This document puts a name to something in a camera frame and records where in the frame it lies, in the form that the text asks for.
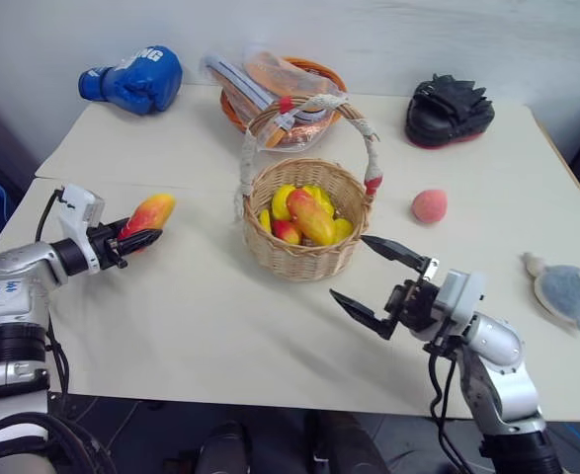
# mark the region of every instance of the orange basket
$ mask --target orange basket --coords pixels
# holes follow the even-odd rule
[[[330,79],[336,86],[338,86],[338,89],[340,89],[342,92],[347,92],[347,86],[342,81],[340,76],[338,76],[338,74],[336,74],[335,71],[329,69],[328,67],[325,67],[321,64],[318,64],[317,62],[312,62],[312,61],[309,61],[307,59],[302,59],[300,57],[287,56],[287,57],[284,57],[284,60],[293,64],[296,67],[299,67],[300,69],[302,69],[304,71],[310,72],[312,74],[316,74],[317,76],[322,76],[322,77],[326,77],[327,79]],[[245,132],[246,125],[237,116],[237,113],[232,108],[232,105],[230,104],[230,101],[228,100],[228,96],[226,95],[226,93],[224,92],[223,89],[221,90],[221,96],[219,97],[219,102],[221,103],[221,109],[226,114],[228,119],[237,128],[239,128],[239,130],[241,130],[242,132]],[[341,117],[341,115],[336,112],[333,115],[333,117],[331,118],[331,123],[335,123],[338,119],[340,119],[340,117]],[[307,126],[310,126],[310,125],[309,124],[297,125],[294,128],[307,127]]]

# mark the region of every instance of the plastic bag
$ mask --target plastic bag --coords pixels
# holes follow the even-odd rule
[[[202,60],[203,68],[222,86],[230,106],[244,125],[278,96],[322,93],[346,96],[327,77],[306,72],[265,50],[250,49],[245,57],[245,71],[218,54],[207,54]],[[261,149],[303,151],[320,139],[332,117],[333,113],[324,110],[292,110],[277,114],[261,131],[257,141]]]

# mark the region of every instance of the red tag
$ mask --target red tag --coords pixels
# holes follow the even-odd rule
[[[383,176],[378,176],[372,180],[365,181],[368,196],[375,196],[375,193],[377,193],[377,188],[379,188],[379,185],[381,185],[382,178]]]
[[[279,99],[279,112],[281,114],[286,114],[293,109],[293,103],[291,102],[291,96],[282,96]]]

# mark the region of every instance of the blue boxing glove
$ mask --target blue boxing glove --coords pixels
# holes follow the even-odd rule
[[[165,111],[182,82],[178,56],[150,46],[115,67],[94,67],[79,77],[79,94],[88,101],[111,102],[134,114]]]

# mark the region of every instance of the white wall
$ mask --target white wall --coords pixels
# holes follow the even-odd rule
[[[0,0],[0,117],[41,161],[85,108],[88,67],[162,43],[199,83],[204,52],[247,42],[330,65],[352,92],[475,79],[530,105],[567,158],[580,144],[580,0]]]

